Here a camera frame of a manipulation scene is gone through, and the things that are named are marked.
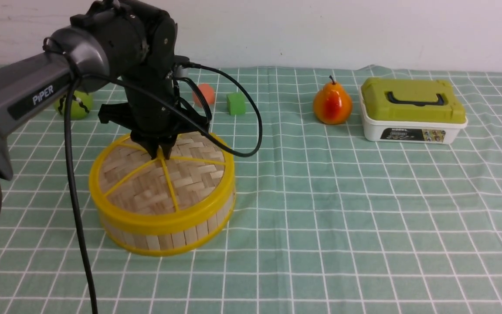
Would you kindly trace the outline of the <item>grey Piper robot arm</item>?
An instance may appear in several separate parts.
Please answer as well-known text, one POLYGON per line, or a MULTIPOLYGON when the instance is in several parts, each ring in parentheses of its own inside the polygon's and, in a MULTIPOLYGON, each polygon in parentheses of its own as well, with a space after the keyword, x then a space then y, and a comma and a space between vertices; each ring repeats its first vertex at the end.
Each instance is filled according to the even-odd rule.
POLYGON ((95 1, 46 38, 42 53, 0 68, 0 179, 14 175, 8 135, 71 88, 92 93, 119 77, 127 102, 105 105, 99 120, 130 130, 152 157, 159 148, 169 155, 179 134, 208 133, 210 115, 189 109, 175 83, 189 60, 175 55, 176 36, 165 10, 139 0, 95 1))

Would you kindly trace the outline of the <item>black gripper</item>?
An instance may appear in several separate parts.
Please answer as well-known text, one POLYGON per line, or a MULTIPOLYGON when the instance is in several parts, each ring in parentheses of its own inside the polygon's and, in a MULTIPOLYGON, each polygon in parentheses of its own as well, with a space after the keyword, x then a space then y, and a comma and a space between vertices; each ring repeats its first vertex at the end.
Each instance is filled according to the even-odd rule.
POLYGON ((98 113, 101 123, 115 123, 132 132, 135 141, 145 145, 151 160, 157 158, 159 144, 165 160, 169 160, 182 133, 209 131, 209 119, 181 105, 179 86, 171 69, 134 66, 121 75, 127 102, 102 105, 98 113))

